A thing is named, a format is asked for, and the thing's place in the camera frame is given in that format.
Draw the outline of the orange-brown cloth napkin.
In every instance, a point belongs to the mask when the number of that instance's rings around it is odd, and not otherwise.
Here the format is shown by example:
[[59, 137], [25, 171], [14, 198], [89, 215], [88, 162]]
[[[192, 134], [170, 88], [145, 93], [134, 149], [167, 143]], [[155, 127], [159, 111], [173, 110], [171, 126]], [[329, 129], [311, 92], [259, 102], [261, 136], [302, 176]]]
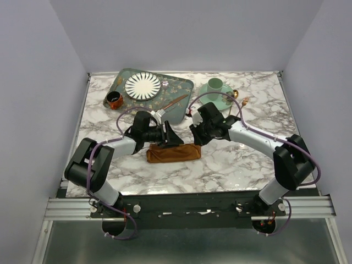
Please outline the orange-brown cloth napkin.
[[161, 148], [156, 144], [152, 144], [146, 151], [148, 163], [186, 162], [200, 158], [201, 146], [195, 144], [182, 144], [170, 148]]

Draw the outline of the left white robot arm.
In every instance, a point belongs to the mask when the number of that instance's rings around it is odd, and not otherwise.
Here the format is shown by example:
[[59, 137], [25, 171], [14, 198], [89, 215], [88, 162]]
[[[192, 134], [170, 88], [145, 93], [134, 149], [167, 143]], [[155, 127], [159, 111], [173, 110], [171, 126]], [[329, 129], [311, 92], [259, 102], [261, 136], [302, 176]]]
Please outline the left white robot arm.
[[65, 179], [85, 188], [88, 195], [104, 203], [103, 211], [108, 216], [118, 216], [123, 202], [121, 193], [107, 181], [111, 161], [138, 153], [146, 143], [156, 143], [163, 149], [184, 143], [168, 121], [151, 126], [150, 122], [156, 120], [151, 113], [138, 111], [122, 137], [101, 143], [84, 138], [68, 162]]

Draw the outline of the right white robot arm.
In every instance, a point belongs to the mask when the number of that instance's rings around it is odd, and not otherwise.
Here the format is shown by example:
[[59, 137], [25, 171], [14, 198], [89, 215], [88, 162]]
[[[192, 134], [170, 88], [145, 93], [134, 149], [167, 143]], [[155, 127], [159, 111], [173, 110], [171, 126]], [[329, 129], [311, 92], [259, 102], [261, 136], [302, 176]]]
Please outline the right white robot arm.
[[210, 102], [200, 108], [191, 107], [190, 130], [195, 145], [204, 146], [211, 140], [227, 140], [244, 144], [269, 157], [274, 164], [274, 178], [255, 196], [254, 211], [261, 216], [273, 209], [273, 204], [287, 192], [297, 187], [316, 168], [304, 140], [299, 135], [275, 137], [262, 130], [254, 131], [245, 126], [241, 118], [229, 115], [226, 118]]

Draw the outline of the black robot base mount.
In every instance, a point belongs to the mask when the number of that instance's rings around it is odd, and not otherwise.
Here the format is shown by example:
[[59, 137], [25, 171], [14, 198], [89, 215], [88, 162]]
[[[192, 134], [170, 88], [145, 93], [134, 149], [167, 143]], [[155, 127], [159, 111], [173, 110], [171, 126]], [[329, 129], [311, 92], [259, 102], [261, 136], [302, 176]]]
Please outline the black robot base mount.
[[257, 196], [258, 191], [125, 195], [118, 209], [133, 217], [127, 226], [138, 230], [252, 228], [261, 219], [286, 215], [282, 199], [268, 206]]

